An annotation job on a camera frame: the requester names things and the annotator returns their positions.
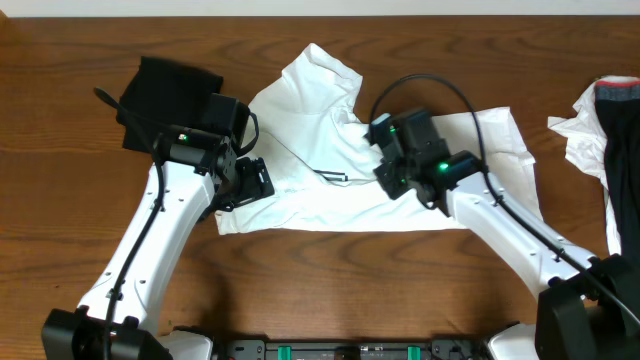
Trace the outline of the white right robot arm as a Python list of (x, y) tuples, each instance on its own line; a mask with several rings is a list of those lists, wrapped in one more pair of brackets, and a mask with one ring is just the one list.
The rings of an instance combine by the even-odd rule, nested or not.
[(385, 159), (374, 171), (392, 199), (410, 189), (480, 237), (537, 300), (532, 325), (491, 336), (491, 359), (636, 359), (639, 271), (625, 258), (600, 259), (553, 230), (468, 151), (449, 158)]

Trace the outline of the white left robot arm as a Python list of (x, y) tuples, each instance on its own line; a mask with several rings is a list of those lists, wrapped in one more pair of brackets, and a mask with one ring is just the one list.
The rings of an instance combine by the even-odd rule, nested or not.
[(212, 359), (211, 337), (158, 333), (165, 293), (195, 225), (273, 195), (263, 159), (232, 137), (161, 134), (145, 193), (108, 265), (74, 311), (54, 309), (41, 332), (49, 359)]

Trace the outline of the white printed t-shirt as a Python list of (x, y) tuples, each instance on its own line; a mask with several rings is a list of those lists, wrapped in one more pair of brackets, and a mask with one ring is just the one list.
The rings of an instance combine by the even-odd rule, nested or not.
[(354, 113), (363, 78), (318, 45), (309, 44), (280, 77), (250, 102), (258, 123), (250, 157), (264, 160), (275, 193), (215, 215), (222, 235), (265, 229), (404, 232), (456, 229), (428, 210), (414, 191), (392, 200), (373, 170), (381, 151)]

